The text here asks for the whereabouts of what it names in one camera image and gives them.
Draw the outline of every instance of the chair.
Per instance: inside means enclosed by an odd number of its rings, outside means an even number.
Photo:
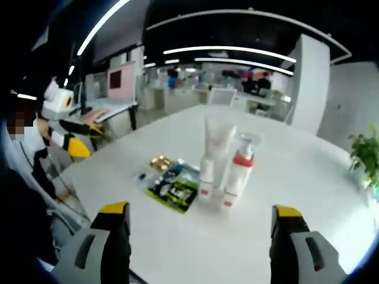
[[[209,105],[230,105],[233,96],[237,94],[237,89],[212,88]]]

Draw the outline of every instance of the white pillar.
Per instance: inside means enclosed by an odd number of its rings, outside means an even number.
[[[130,52],[130,62],[134,62],[134,98],[139,101],[143,96],[143,46]]]
[[[329,88],[329,47],[302,34],[294,51],[296,64],[291,96],[294,112],[288,124],[316,135]]]

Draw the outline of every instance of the pink poster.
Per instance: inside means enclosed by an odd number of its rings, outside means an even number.
[[[134,99],[134,62],[108,70],[108,97]]]

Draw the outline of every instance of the hand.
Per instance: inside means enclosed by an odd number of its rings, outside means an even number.
[[[100,123],[96,123],[95,120],[102,114],[107,113],[109,109],[103,108],[99,111],[91,111],[90,113],[83,115],[80,117],[79,121],[91,127],[100,128],[102,125]]]
[[[43,120],[42,118],[37,118],[37,127],[38,132],[42,137],[47,138],[49,136],[49,123],[47,120]]]

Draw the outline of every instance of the green packet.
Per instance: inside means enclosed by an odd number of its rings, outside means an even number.
[[[146,189],[146,194],[176,211],[185,213],[196,197],[199,182],[199,170],[179,159],[153,181]]]

